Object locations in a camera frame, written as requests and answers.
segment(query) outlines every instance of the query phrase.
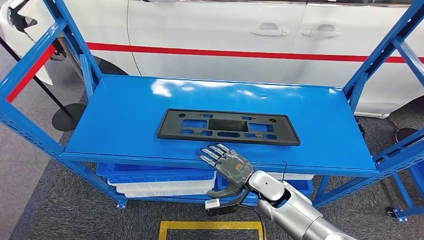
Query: round base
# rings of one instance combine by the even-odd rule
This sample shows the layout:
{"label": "round base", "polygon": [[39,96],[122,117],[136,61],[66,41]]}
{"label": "round base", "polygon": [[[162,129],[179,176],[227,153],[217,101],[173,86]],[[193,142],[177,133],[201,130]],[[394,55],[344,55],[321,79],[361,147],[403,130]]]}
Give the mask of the round base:
{"label": "round base", "polygon": [[66,105],[65,108],[72,117],[69,117],[62,109],[59,109],[51,119],[51,124],[59,131],[74,130],[77,127],[86,106],[81,103],[72,103]]}
{"label": "round base", "polygon": [[396,133],[394,134],[393,142],[397,144],[398,142],[402,141],[403,139],[415,133],[416,131],[418,130],[414,128],[409,128],[409,127],[398,129]]}

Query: robotic thumb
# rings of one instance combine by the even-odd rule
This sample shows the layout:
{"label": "robotic thumb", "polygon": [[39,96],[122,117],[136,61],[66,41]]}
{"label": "robotic thumb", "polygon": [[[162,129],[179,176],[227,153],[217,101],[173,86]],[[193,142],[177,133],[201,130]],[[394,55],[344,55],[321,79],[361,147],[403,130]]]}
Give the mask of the robotic thumb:
{"label": "robotic thumb", "polygon": [[206,195],[208,195],[209,197],[213,199],[221,199],[226,197],[238,196],[240,195],[241,192],[242,192],[241,190],[237,190],[236,188],[229,185],[227,188],[222,190],[218,190],[218,191],[209,190],[206,192]]}

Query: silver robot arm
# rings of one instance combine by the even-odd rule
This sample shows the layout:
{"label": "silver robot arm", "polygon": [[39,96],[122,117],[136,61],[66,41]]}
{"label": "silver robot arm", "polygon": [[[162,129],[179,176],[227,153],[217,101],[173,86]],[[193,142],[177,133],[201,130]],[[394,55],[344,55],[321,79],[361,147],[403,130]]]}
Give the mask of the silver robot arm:
{"label": "silver robot arm", "polygon": [[[213,198],[205,202],[209,216],[234,213],[247,194],[253,192],[257,195],[259,210],[294,240],[355,240],[325,220],[312,202],[293,186],[264,171],[253,171],[249,161],[235,150],[218,143],[200,151],[205,155],[198,157],[229,182],[226,189],[206,193]],[[239,197],[221,205],[219,199],[229,196]]]}
{"label": "silver robot arm", "polygon": [[311,200],[288,182],[255,171],[246,185],[258,195],[259,210],[294,240],[355,240],[325,220]]}

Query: car door handle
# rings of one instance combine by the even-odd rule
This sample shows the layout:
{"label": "car door handle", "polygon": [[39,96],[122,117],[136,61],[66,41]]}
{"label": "car door handle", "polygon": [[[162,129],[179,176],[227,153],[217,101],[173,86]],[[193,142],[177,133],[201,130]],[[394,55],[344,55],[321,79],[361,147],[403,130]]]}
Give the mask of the car door handle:
{"label": "car door handle", "polygon": [[260,35],[260,36],[286,36],[289,34],[287,28],[278,27],[277,24],[273,22],[262,23],[259,28],[250,30],[250,33]]}
{"label": "car door handle", "polygon": [[342,35],[341,32],[337,31],[334,25],[321,24],[316,29],[305,29],[302,34],[307,37],[325,37],[333,38]]}

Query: blue shelf post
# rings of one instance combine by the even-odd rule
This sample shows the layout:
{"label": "blue shelf post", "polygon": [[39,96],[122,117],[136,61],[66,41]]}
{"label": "blue shelf post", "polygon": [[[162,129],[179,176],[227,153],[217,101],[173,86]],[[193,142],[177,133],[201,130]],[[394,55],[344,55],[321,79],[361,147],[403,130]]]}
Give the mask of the blue shelf post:
{"label": "blue shelf post", "polygon": [[[56,0],[56,2],[58,3],[58,6],[61,4],[62,6],[65,6],[62,0]],[[52,6],[56,6],[56,4],[54,4],[52,0],[46,0],[45,3],[50,9],[53,9],[53,12],[55,12],[55,7]],[[91,72],[91,70],[93,70],[97,79],[101,77],[102,73],[96,65],[96,62],[90,54],[87,46],[82,46],[82,43],[85,45],[85,42],[82,39],[81,34],[75,31],[72,31],[73,34],[71,33],[71,29],[75,30],[76,26],[72,19],[70,19],[69,12],[66,8],[62,8],[62,11],[65,14],[63,16],[61,14],[54,15],[54,24],[48,28],[39,41],[35,43],[28,53],[22,57],[22,59],[0,82],[0,121],[9,129],[25,138],[32,145],[51,156],[64,167],[68,168],[71,172],[80,176],[93,187],[100,190],[103,194],[116,201],[118,208],[125,208],[127,199],[124,195],[117,193],[112,186],[105,183],[101,177],[94,174],[82,162],[70,161],[62,158],[61,154],[64,151],[64,147],[60,146],[54,139],[6,101],[7,95],[13,90],[15,85],[23,78],[38,57],[57,37],[60,36],[61,33],[64,34],[67,41],[72,44],[72,49],[75,53],[86,54],[89,56],[87,58],[90,67],[89,71]]]}
{"label": "blue shelf post", "polygon": [[[343,88],[346,98],[352,111],[358,104],[359,97],[366,81],[375,73],[375,71],[386,61],[386,59],[398,50],[405,62],[411,68],[418,80],[424,86],[424,65],[405,42],[406,37],[415,29],[415,27],[424,18],[424,0],[416,0],[406,10],[399,21],[394,25],[390,32],[384,37],[377,48],[366,59],[358,71],[353,75],[350,81]],[[402,184],[398,172],[408,169],[417,184],[420,193],[424,197],[424,181],[421,173],[415,167],[415,164],[424,160],[424,128],[408,136],[395,145],[385,149],[380,154],[373,157],[373,160],[379,170],[379,174],[371,177],[357,177],[353,180],[331,190],[327,194],[321,194],[325,189],[323,181],[319,187],[318,195],[313,201],[314,206],[322,207],[350,193],[360,190],[372,183],[380,181],[389,176],[393,176],[395,183],[408,207],[407,210],[395,209],[395,215],[400,222],[406,220],[406,216],[424,213],[424,207],[416,208]]]}

